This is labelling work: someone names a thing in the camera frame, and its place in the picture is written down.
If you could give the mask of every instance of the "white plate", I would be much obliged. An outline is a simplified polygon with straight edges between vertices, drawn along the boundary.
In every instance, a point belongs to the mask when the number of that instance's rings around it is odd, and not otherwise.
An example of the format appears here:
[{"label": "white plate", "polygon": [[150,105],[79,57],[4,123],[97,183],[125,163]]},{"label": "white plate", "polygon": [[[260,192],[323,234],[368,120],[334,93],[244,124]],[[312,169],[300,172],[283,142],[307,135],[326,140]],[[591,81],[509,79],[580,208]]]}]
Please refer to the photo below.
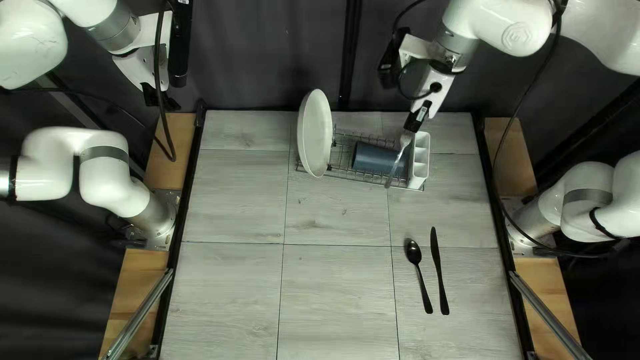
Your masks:
[{"label": "white plate", "polygon": [[302,165],[314,177],[326,171],[331,155],[333,121],[331,108],[324,92],[311,91],[298,111],[298,154]]}]

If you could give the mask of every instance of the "silver fork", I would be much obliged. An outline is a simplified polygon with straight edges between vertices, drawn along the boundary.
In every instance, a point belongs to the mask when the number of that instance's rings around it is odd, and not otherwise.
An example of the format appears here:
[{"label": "silver fork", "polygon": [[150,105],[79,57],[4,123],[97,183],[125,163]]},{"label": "silver fork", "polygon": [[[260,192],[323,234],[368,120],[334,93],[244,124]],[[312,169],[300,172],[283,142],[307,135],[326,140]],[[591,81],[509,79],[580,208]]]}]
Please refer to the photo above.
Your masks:
[{"label": "silver fork", "polygon": [[400,135],[400,152],[398,152],[398,156],[394,161],[394,166],[391,167],[391,171],[389,172],[389,177],[387,178],[387,182],[385,183],[385,189],[388,189],[391,187],[391,181],[393,180],[394,174],[396,173],[396,169],[398,168],[398,164],[400,163],[400,158],[402,158],[402,154],[404,153],[404,150],[406,149],[407,146],[409,146],[409,144],[411,143],[411,140],[413,140],[414,135],[415,134],[409,130],[404,130],[403,133]]}]

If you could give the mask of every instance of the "wire dish rack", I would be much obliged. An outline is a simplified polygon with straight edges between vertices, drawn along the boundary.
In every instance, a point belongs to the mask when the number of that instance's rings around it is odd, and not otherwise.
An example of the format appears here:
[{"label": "wire dish rack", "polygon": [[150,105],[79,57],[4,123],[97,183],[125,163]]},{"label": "wire dish rack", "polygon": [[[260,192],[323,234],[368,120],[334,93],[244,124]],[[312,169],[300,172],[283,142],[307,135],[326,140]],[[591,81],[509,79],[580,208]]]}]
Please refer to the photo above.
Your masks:
[{"label": "wire dish rack", "polygon": [[[395,140],[387,140],[362,134],[347,134],[334,128],[331,155],[324,176],[384,186],[387,181],[388,174],[383,174],[382,172],[354,170],[351,168],[351,163],[353,161],[353,149],[357,142],[365,142],[375,146],[386,147],[388,149],[395,149],[396,145]],[[410,147],[411,146],[407,147],[405,151],[410,151]],[[300,161],[300,157],[298,157],[298,161],[296,162],[296,171],[307,172],[305,167],[302,165],[302,161]],[[406,171],[400,176],[394,176],[391,181],[391,187],[393,188],[420,192],[424,190],[424,184],[418,190],[409,189],[407,186],[408,180]]]}]

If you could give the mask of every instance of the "white label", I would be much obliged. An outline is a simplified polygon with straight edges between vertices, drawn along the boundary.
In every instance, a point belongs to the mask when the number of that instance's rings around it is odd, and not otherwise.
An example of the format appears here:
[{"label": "white label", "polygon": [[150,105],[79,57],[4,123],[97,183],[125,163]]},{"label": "white label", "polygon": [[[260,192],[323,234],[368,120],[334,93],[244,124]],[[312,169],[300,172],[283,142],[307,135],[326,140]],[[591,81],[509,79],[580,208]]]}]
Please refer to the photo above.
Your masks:
[{"label": "white label", "polygon": [[427,111],[428,111],[428,109],[425,106],[421,107],[420,108],[420,112],[415,117],[415,120],[418,120],[419,122],[422,122],[422,120],[424,119],[424,116],[427,115]]}]

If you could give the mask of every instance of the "white plastic housing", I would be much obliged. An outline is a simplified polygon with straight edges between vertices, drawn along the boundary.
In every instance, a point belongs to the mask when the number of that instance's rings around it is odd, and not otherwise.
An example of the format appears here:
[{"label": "white plastic housing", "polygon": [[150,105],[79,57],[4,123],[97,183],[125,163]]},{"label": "white plastic housing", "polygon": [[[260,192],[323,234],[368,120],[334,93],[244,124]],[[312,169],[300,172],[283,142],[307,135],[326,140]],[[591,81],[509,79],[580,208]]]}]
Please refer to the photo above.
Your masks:
[{"label": "white plastic housing", "polygon": [[[158,13],[151,13],[139,17],[141,30],[136,39],[127,47],[111,52],[112,54],[124,54],[133,49],[138,49],[128,56],[113,56],[112,59],[118,69],[122,71],[122,74],[140,91],[142,91],[142,83],[148,83],[153,88],[156,87],[153,53],[158,15]],[[160,89],[167,91],[167,89],[169,89],[169,61],[167,61],[167,59],[169,57],[169,40],[171,39],[173,13],[167,11],[164,12],[163,16],[160,44],[166,45],[166,58],[160,62]]]},{"label": "white plastic housing", "polygon": [[640,1],[571,0],[561,35],[582,44],[606,67],[640,76]]},{"label": "white plastic housing", "polygon": [[116,7],[117,0],[49,0],[74,24],[88,28],[107,19]]},{"label": "white plastic housing", "polygon": [[0,1],[0,86],[26,85],[66,54],[65,28],[51,7],[35,0]]},{"label": "white plastic housing", "polygon": [[[429,54],[429,45],[429,42],[424,41],[421,38],[417,38],[411,34],[405,35],[402,44],[398,49],[398,55],[400,56],[400,66],[404,67],[413,59],[432,58]],[[424,99],[412,101],[410,111],[413,113],[422,107],[424,101],[431,101],[428,117],[429,119],[433,119],[433,117],[438,113],[438,110],[444,102],[444,99],[447,97],[447,94],[449,93],[449,89],[451,88],[455,77],[455,75],[451,74],[442,74],[436,71],[431,66],[427,66],[425,68],[425,74],[422,79],[422,88],[420,92],[426,92],[427,90],[429,90],[431,84],[436,82],[442,85],[442,89],[437,93],[433,93],[425,97]]]},{"label": "white plastic housing", "polygon": [[[604,163],[586,161],[572,167],[567,173],[538,201],[543,216],[550,222],[560,225],[567,237],[576,241],[611,240],[595,228],[589,212],[593,208],[601,208],[608,204],[596,200],[578,200],[563,205],[564,196],[572,190],[596,189],[611,193],[614,169]],[[557,220],[560,210],[560,222]]]},{"label": "white plastic housing", "polygon": [[640,151],[618,162],[612,192],[613,201],[596,210],[596,219],[613,235],[640,236]]},{"label": "white plastic housing", "polygon": [[[96,146],[125,151],[127,140],[114,131],[76,127],[44,127],[30,133],[18,159],[17,200],[53,200],[64,197],[73,182],[73,157]],[[120,217],[140,214],[149,202],[149,190],[129,176],[126,162],[94,158],[80,164],[79,185],[89,204],[106,208]]]},{"label": "white plastic housing", "polygon": [[442,22],[463,37],[483,40],[513,56],[528,56],[547,40],[552,8],[548,0],[451,0]]},{"label": "white plastic housing", "polygon": [[[595,189],[612,194],[611,203],[597,196],[563,204],[572,190]],[[612,238],[595,228],[589,217],[593,208],[598,222],[615,236],[640,236],[640,151],[622,158],[615,168],[587,161],[572,167],[537,200],[540,213],[559,225],[567,237],[584,242]]]}]

